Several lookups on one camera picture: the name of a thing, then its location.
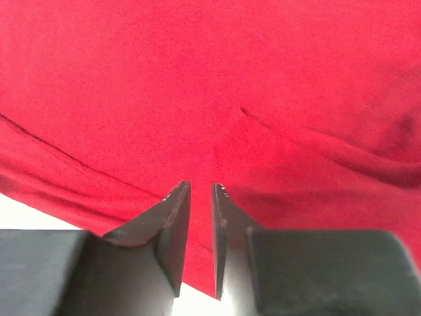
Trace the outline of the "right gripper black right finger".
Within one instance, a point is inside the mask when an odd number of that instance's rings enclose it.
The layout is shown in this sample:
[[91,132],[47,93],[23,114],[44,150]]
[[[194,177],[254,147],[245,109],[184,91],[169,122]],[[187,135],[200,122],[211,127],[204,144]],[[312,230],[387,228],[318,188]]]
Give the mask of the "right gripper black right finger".
[[420,273],[382,230],[272,230],[212,187],[215,294],[233,315],[419,315]]

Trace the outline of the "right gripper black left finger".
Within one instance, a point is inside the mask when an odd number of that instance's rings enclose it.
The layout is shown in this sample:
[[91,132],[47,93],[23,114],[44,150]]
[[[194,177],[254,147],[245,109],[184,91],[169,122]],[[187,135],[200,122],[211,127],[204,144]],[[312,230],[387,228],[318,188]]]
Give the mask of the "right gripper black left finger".
[[170,315],[179,296],[191,184],[97,236],[2,230],[2,315]]

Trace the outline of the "red t-shirt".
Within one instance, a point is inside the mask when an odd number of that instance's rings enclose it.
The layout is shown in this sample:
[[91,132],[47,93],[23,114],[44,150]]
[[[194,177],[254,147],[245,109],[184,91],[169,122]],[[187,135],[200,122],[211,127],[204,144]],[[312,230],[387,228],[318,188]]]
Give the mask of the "red t-shirt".
[[272,228],[376,228],[420,260],[419,1],[2,1],[1,193],[104,234],[192,185]]

